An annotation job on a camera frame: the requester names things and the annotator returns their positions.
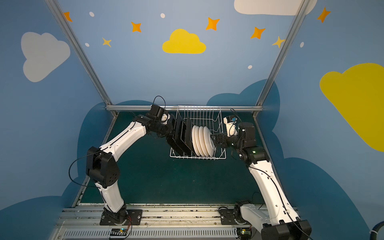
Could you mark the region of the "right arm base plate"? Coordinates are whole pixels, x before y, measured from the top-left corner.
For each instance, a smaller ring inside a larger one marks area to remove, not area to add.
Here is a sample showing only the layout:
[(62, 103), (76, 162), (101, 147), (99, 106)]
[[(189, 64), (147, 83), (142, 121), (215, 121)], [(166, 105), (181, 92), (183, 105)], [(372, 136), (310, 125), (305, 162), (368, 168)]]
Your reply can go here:
[(250, 223), (241, 216), (239, 208), (229, 209), (227, 207), (219, 207), (218, 213), (222, 225), (250, 225)]

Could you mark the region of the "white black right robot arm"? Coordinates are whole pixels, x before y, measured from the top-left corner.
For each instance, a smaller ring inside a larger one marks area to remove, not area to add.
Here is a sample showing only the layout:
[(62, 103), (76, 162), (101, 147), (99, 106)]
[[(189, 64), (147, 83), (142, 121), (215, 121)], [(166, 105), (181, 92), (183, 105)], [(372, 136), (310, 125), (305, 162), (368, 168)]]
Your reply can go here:
[(308, 240), (312, 227), (302, 220), (285, 196), (273, 169), (273, 162), (262, 146), (257, 145), (256, 130), (252, 123), (242, 122), (229, 133), (211, 138), (215, 145), (233, 148), (254, 177), (267, 207), (264, 214), (254, 204), (242, 201), (234, 209), (239, 223), (251, 224), (263, 240)]

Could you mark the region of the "floral square plate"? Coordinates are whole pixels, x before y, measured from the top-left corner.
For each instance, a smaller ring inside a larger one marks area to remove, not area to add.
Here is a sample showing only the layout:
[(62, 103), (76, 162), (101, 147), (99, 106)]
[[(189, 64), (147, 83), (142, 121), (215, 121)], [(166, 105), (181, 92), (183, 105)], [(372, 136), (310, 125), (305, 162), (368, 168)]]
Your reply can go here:
[(175, 143), (178, 146), (178, 154), (184, 156), (187, 151), (187, 145), (185, 143), (185, 131), (187, 125), (180, 115), (177, 115), (176, 120)]
[(176, 144), (175, 141), (175, 129), (176, 129), (176, 123), (175, 117), (171, 115), (170, 119), (167, 122), (167, 126), (171, 127), (171, 132), (166, 136), (167, 143), (172, 147), (174, 152), (181, 156), (184, 152), (183, 150)]

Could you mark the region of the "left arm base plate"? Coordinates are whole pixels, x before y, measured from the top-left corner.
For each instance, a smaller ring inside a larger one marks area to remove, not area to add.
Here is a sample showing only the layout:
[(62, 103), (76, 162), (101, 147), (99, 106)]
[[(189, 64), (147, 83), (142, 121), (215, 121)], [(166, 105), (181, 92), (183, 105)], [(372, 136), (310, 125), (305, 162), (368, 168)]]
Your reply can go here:
[(100, 220), (100, 226), (138, 226), (141, 223), (142, 213), (142, 210), (126, 209), (122, 209), (117, 213), (113, 213), (104, 208)]

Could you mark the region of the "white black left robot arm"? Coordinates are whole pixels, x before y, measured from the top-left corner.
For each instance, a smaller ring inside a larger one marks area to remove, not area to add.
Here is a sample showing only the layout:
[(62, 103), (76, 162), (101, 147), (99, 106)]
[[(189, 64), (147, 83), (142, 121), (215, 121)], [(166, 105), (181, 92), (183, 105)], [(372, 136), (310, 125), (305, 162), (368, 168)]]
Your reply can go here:
[(173, 131), (170, 114), (163, 114), (161, 117), (146, 114), (139, 115), (120, 134), (109, 142), (96, 148), (91, 147), (87, 152), (86, 175), (95, 183), (101, 193), (105, 204), (105, 211), (110, 214), (125, 215), (126, 206), (121, 197), (118, 180), (120, 170), (118, 167), (119, 158), (136, 141), (149, 132), (167, 136)]

